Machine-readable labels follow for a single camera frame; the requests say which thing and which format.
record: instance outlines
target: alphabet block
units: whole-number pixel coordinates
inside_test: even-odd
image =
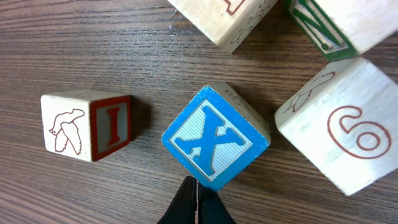
[[[41,98],[45,147],[84,161],[97,161],[130,142],[130,97],[82,90]]]
[[[169,0],[211,41],[232,53],[277,0]]]
[[[328,60],[363,54],[398,29],[396,0],[287,0],[286,6]]]
[[[177,160],[213,190],[248,166],[270,141],[268,123],[224,82],[204,86],[162,136]]]
[[[328,64],[275,113],[279,131],[344,194],[398,167],[398,86],[371,62]]]

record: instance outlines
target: bird drawing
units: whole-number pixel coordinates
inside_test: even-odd
[[[81,139],[79,129],[74,122],[84,115],[85,112],[81,109],[73,109],[72,112],[56,115],[54,124],[49,130],[55,136],[55,152],[63,152],[70,144],[76,155],[80,154]]]

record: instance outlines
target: dark brown wooden surface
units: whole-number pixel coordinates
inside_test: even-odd
[[[277,4],[233,55],[166,0],[0,0],[0,223],[156,223],[189,173],[160,135],[206,83],[228,82],[272,146],[219,191],[238,223],[398,223],[398,172],[345,197],[273,114],[327,61]],[[398,81],[398,35],[365,54]],[[44,148],[40,96],[134,96],[134,138],[87,163]]]

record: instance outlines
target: letter x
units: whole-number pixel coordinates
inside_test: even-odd
[[[206,115],[206,120],[201,139],[184,141],[181,138],[177,138],[175,143],[186,154],[191,154],[194,147],[201,147],[200,155],[195,156],[193,161],[205,172],[206,175],[211,175],[214,173],[214,170],[211,167],[211,162],[213,160],[215,146],[232,142],[239,146],[243,146],[244,141],[230,128],[226,130],[226,134],[216,136],[217,127],[224,125],[223,120],[207,106],[203,108],[203,112]]]

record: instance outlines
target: toy block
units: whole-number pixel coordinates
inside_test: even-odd
[[[41,98],[45,148],[97,161],[130,142],[130,97],[82,90]]]
[[[398,1],[286,0],[289,14],[328,60],[365,53],[398,29]]]
[[[332,62],[276,111],[276,125],[352,195],[398,167],[397,98],[396,83],[371,62]]]
[[[277,0],[169,0],[213,43],[232,53]]]
[[[268,123],[225,82],[204,86],[162,136],[165,147],[215,191],[264,152]]]

